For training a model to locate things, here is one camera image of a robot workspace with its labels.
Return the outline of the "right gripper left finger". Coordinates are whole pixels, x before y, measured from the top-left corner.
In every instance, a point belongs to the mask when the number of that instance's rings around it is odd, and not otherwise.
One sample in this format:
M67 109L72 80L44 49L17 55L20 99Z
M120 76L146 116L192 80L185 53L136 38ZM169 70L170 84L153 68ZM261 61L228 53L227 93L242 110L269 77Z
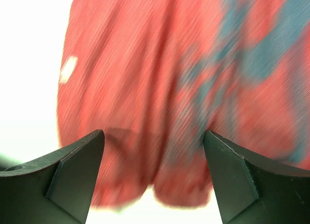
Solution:
M84 224L105 144L102 130L0 173L1 224Z

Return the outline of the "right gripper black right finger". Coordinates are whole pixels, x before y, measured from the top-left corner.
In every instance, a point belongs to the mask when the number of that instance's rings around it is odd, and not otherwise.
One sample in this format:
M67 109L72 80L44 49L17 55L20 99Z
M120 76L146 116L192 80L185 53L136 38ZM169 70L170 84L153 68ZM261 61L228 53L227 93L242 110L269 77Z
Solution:
M310 172L207 131L203 145L224 224L308 224Z

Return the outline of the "red printed pillowcase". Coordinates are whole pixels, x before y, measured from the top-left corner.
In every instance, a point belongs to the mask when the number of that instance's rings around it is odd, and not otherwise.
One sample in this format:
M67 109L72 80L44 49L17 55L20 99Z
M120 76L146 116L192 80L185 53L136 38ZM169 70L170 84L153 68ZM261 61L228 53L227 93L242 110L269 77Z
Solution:
M73 0L57 117L105 133L94 207L205 205L206 130L309 169L310 0Z

